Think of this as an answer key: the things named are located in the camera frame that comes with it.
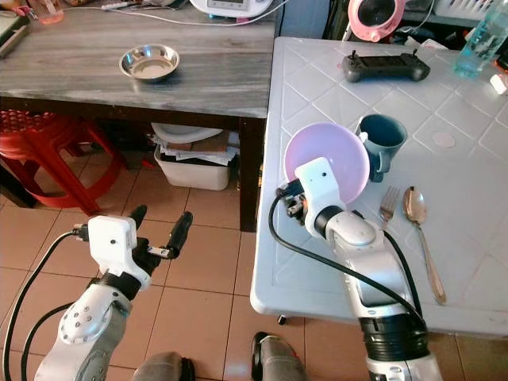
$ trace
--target robotic arm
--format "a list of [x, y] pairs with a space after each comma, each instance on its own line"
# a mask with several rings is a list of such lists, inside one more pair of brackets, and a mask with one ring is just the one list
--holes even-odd
[[402, 298], [400, 303], [357, 277], [345, 275], [352, 309], [364, 332], [371, 380], [441, 381], [436, 359], [427, 349], [425, 322], [414, 309], [417, 303], [408, 278], [386, 246], [384, 232], [344, 210], [327, 159], [303, 164], [295, 174], [298, 179], [280, 191], [296, 199], [289, 205], [288, 214], [298, 218], [312, 236], [325, 239], [348, 269]]
[[37, 371], [40, 381], [104, 381], [113, 350], [125, 331], [131, 301], [139, 290], [149, 287], [151, 275], [161, 258], [174, 259], [187, 238], [192, 214], [186, 212], [176, 223], [164, 248], [148, 246], [136, 229], [146, 206], [131, 217], [99, 216], [79, 227], [84, 241], [103, 276], [62, 316], [56, 342]]

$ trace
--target game controller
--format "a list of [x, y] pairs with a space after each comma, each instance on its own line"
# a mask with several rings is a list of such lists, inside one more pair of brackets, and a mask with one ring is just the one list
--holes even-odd
[[400, 56], [366, 56], [360, 57], [353, 50], [350, 56], [342, 60], [342, 70], [348, 82], [358, 82], [368, 77], [410, 77], [418, 82], [430, 73], [430, 67], [413, 54], [403, 53]]

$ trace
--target blue mug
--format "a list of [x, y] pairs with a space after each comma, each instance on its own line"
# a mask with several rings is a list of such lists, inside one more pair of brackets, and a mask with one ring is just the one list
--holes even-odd
[[356, 134], [367, 149], [371, 165], [368, 178], [381, 183], [391, 167], [391, 161], [407, 139], [407, 131], [400, 121], [380, 114], [362, 117]]

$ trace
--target fork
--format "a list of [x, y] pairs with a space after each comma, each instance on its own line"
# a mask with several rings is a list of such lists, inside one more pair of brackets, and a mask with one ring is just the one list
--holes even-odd
[[381, 218], [383, 219], [383, 224], [381, 225], [383, 230], [386, 230], [389, 220], [394, 216], [395, 202], [397, 201], [399, 193], [400, 189], [389, 186], [387, 192], [384, 194], [381, 206], [379, 207], [379, 214], [381, 214]]

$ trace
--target red plastic stool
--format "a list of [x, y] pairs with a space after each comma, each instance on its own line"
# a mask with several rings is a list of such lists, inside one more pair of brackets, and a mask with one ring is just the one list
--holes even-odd
[[[66, 149], [73, 156], [81, 156], [79, 142], [85, 140], [100, 144], [113, 157], [104, 175], [89, 188], [58, 153]], [[100, 210], [95, 199], [111, 188], [122, 167], [127, 168], [122, 154], [93, 122], [50, 113], [0, 110], [0, 155], [34, 198], [58, 208], [79, 206], [89, 216]], [[34, 179], [39, 167], [62, 187], [65, 196], [51, 197], [42, 191]]]

